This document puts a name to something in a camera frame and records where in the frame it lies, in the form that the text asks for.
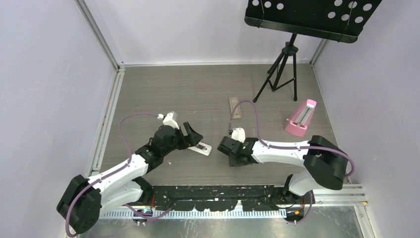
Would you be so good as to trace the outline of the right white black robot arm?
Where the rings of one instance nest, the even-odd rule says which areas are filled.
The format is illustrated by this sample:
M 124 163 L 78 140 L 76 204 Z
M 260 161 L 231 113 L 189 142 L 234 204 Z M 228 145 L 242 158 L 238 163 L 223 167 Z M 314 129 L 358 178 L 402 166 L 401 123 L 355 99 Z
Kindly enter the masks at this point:
M 347 176 L 347 154 L 319 135 L 301 142 L 271 142 L 255 137 L 240 141 L 225 136 L 217 149 L 228 156 L 231 167 L 281 163 L 304 168 L 285 182 L 283 198 L 292 204 L 314 189 L 341 190 Z

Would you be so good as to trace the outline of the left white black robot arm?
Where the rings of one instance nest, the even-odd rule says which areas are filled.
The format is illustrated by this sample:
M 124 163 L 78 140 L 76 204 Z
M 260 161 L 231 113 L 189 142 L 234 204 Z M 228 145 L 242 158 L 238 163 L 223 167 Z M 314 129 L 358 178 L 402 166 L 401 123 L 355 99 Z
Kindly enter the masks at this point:
M 56 207 L 65 219 L 67 235 L 73 238 L 87 232 L 102 214 L 119 206 L 132 202 L 147 205 L 152 192 L 142 176 L 161 165 L 172 151 L 195 147 L 203 139 L 188 122 L 183 125 L 186 134 L 162 125 L 147 144 L 122 163 L 95 176 L 72 178 Z

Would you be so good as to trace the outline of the white remote with buttons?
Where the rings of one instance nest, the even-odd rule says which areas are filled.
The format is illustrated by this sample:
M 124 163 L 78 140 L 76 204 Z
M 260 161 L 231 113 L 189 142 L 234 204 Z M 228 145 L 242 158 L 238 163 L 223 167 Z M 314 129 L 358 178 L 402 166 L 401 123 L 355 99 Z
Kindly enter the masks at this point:
M 230 110 L 231 110 L 231 117 L 233 120 L 241 119 L 242 113 L 240 106 L 238 105 L 240 102 L 238 97 L 230 97 L 229 98 L 229 104 L 230 104 Z

